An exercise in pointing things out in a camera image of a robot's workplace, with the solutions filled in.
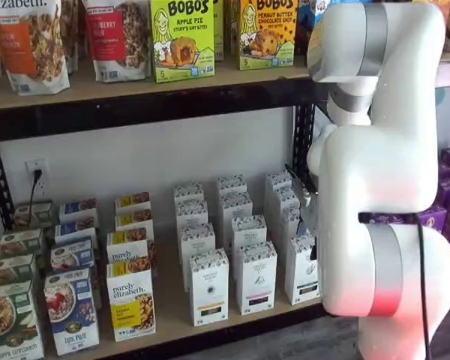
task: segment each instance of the purely elizabeth granola bag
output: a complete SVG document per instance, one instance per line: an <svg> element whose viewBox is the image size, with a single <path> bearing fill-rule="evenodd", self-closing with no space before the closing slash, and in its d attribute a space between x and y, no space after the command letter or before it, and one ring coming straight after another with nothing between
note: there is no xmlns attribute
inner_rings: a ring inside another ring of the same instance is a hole
<svg viewBox="0 0 450 360"><path fill-rule="evenodd" d="M0 0L0 56L18 95L70 87L60 35L60 0Z"/></svg>
<svg viewBox="0 0 450 360"><path fill-rule="evenodd" d="M95 79L104 83L149 77L149 0L83 0Z"/></svg>

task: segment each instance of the white wall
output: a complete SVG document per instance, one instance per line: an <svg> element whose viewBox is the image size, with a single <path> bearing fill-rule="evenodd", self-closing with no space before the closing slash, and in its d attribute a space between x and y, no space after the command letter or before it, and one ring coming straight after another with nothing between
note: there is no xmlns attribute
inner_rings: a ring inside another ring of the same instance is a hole
<svg viewBox="0 0 450 360"><path fill-rule="evenodd" d="M56 203L97 197L100 220L110 230L113 198L150 191L160 226L174 221L172 186L189 180L205 182L214 214L212 180L243 173L252 200L261 207L264 175L282 169L288 160L292 111L241 112L9 141L0 143L0 152L15 204L30 196L25 162L45 158Z"/></svg>

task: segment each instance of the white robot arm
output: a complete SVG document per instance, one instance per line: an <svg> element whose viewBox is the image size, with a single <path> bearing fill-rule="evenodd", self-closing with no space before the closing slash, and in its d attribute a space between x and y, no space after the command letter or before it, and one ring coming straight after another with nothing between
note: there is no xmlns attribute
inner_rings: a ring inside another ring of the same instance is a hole
<svg viewBox="0 0 450 360"><path fill-rule="evenodd" d="M419 212L434 201L444 33L432 4L355 3L331 5L310 38L310 75L337 83L328 110L339 125L307 157L319 177L319 285L328 312L361 317L366 360L425 357L417 226L363 224L358 214ZM450 245L423 230L433 336L450 308Z"/></svg>

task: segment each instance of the floor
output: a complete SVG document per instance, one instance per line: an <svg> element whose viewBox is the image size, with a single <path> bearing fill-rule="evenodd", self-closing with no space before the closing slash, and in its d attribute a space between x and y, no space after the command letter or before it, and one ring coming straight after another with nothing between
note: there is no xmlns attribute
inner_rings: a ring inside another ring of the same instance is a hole
<svg viewBox="0 0 450 360"><path fill-rule="evenodd" d="M357 320L322 318L176 360L353 360ZM432 344L433 360L450 360L450 312Z"/></svg>

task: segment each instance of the yellow bobo's box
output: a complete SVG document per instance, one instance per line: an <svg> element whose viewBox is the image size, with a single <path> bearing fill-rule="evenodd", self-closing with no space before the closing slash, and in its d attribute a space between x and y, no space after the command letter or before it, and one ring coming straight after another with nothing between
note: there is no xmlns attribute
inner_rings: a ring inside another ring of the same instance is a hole
<svg viewBox="0 0 450 360"><path fill-rule="evenodd" d="M213 0L151 0L157 83L215 75Z"/></svg>
<svg viewBox="0 0 450 360"><path fill-rule="evenodd" d="M298 0L240 0L240 70L293 65Z"/></svg>

